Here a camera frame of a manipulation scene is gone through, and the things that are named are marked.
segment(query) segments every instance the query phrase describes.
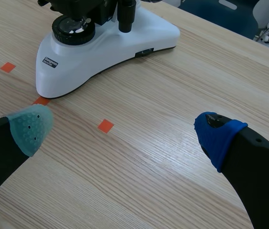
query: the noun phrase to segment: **wooden table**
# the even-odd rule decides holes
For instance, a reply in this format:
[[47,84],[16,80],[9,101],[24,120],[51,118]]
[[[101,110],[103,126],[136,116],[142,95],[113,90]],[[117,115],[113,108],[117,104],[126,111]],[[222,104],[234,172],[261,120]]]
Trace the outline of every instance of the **wooden table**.
[[[178,46],[50,102],[52,132],[0,187],[0,229],[252,228],[193,123],[215,111],[269,140],[269,48],[165,3],[143,6],[180,28]],[[38,97],[36,52],[57,15],[0,0],[0,67],[16,65],[0,70],[0,117]]]

